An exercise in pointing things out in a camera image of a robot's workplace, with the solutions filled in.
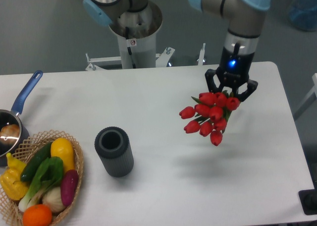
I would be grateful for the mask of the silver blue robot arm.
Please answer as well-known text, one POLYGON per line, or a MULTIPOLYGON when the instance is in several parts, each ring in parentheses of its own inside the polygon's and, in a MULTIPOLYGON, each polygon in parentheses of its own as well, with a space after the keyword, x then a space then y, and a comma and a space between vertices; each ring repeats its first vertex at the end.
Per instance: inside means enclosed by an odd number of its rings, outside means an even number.
MULTIPOLYGON (((257 88, 249 70, 271 0, 188 0, 198 11, 229 21, 220 63, 205 74, 208 90, 228 87, 246 100, 257 88)), ((150 0, 83 0, 89 16, 117 36, 124 69, 156 65, 156 34, 162 25, 160 8, 150 0)))

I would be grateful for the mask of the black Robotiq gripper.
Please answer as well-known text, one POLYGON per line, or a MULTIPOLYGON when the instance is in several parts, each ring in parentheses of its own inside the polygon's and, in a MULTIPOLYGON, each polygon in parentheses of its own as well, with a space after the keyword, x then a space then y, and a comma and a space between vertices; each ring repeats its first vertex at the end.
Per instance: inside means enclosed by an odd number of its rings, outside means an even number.
POLYGON ((242 85, 247 83, 247 90, 235 96, 240 102, 244 102, 258 87, 257 81, 249 79, 253 57, 254 53, 240 55, 223 48, 219 67, 216 70, 208 69, 205 73, 209 92, 218 93, 224 87, 229 87, 237 92, 242 85), (219 87, 214 82, 215 76, 220 82, 219 87))

